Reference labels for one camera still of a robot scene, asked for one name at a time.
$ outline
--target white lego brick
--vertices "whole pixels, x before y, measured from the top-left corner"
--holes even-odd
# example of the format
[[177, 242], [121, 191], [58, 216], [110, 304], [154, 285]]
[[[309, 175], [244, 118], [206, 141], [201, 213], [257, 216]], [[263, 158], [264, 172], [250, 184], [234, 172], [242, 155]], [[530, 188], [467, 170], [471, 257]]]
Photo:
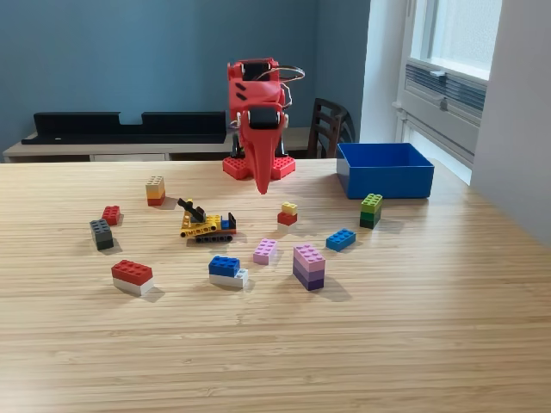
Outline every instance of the white lego brick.
[[279, 222], [277, 223], [277, 230], [279, 232], [283, 232], [284, 234], [290, 234], [295, 229], [296, 229], [296, 222], [292, 225], [280, 224]]
[[135, 284], [132, 284], [131, 282], [126, 282], [123, 280], [119, 280], [117, 278], [113, 278], [113, 285], [117, 288], [119, 288], [122, 291], [126, 291], [128, 293], [134, 294], [134, 295], [144, 295], [149, 290], [151, 290], [153, 285], [153, 278], [146, 281], [141, 286], [136, 286]]
[[224, 275], [209, 274], [208, 279], [210, 280], [211, 284], [243, 288], [249, 280], [249, 270], [241, 268], [235, 275], [235, 277], [225, 277]]

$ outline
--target lavender lego brick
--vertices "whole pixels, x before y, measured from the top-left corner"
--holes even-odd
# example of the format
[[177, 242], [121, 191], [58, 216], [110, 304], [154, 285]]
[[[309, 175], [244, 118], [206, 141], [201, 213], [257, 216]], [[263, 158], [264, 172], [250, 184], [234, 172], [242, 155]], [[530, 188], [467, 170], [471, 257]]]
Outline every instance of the lavender lego brick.
[[308, 271], [306, 271], [306, 269], [302, 266], [302, 264], [297, 259], [294, 259], [293, 274], [297, 275], [297, 273], [302, 275], [304, 279], [308, 282], [321, 280], [322, 278], [325, 277], [324, 269], [320, 269], [318, 271], [312, 271], [311, 273], [309, 273]]
[[309, 243], [296, 245], [294, 247], [294, 258], [299, 260], [309, 273], [325, 269], [325, 258]]
[[276, 256], [277, 241], [274, 239], [263, 239], [252, 254], [252, 261], [256, 264], [268, 265], [269, 260]]
[[325, 280], [324, 278], [320, 280], [308, 282], [308, 280], [304, 278], [300, 273], [294, 274], [294, 276], [298, 281], [300, 281], [302, 286], [308, 291], [318, 290], [324, 287], [324, 280]]

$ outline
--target red lego brick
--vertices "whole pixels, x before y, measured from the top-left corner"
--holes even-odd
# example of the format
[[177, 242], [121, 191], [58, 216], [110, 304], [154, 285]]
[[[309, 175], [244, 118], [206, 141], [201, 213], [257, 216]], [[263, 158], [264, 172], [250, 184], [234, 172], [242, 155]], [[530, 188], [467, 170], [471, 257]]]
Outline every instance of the red lego brick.
[[152, 269], [145, 265], [122, 260], [111, 268], [113, 278], [141, 286], [153, 278]]
[[103, 210], [102, 219], [105, 219], [109, 226], [118, 225], [121, 218], [121, 209], [115, 206], [106, 206]]
[[222, 163], [222, 169], [234, 179], [245, 179], [252, 175], [244, 159], [227, 157]]
[[272, 179], [282, 179], [296, 170], [296, 162], [291, 157], [277, 157], [274, 159]]
[[292, 225], [294, 224], [297, 219], [299, 218], [299, 214], [295, 214], [295, 215], [291, 215], [290, 213], [278, 213], [277, 214], [277, 222], [279, 224], [284, 224], [284, 225]]
[[149, 205], [150, 207], [159, 207], [159, 206], [163, 205], [165, 197], [166, 197], [166, 193], [163, 192], [163, 196], [161, 196], [159, 199], [147, 198], [147, 205]]

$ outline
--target table surface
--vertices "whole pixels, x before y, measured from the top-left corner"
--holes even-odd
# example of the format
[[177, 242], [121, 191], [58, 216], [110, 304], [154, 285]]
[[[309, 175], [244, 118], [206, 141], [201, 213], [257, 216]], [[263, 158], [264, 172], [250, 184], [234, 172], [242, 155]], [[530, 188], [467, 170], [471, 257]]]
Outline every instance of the table surface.
[[[283, 133], [287, 151], [303, 151], [308, 147], [308, 127], [290, 127]], [[120, 145], [23, 145], [16, 143], [3, 152], [5, 157], [54, 155], [121, 155], [128, 153], [210, 153], [230, 152], [232, 134], [222, 144], [120, 144]]]
[[[261, 196], [220, 163], [0, 165], [0, 411], [534, 413], [551, 411], [551, 255], [442, 165], [428, 200], [385, 200], [358, 227], [334, 160], [297, 162]], [[145, 203], [164, 176], [167, 200]], [[179, 237], [192, 197], [232, 212], [230, 244]], [[296, 234], [276, 231], [283, 201]], [[124, 214], [99, 252], [89, 222]], [[347, 227], [341, 253], [325, 239]], [[263, 237], [279, 241], [267, 267]], [[325, 288], [291, 275], [292, 248], [327, 259]], [[213, 255], [248, 268], [209, 284]], [[153, 268], [145, 297], [112, 286], [126, 259]]]

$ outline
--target red base plate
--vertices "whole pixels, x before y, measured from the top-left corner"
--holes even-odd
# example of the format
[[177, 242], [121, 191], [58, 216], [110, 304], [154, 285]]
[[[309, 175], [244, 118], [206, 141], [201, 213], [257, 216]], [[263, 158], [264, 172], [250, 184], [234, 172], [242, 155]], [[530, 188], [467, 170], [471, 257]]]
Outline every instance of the red base plate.
[[[251, 170], [247, 168], [247, 162], [244, 158], [234, 159], [227, 157], [222, 163], [222, 169], [234, 179], [245, 179], [252, 176]], [[296, 169], [296, 162], [291, 157], [277, 157], [274, 160], [271, 178], [274, 180], [282, 179]]]

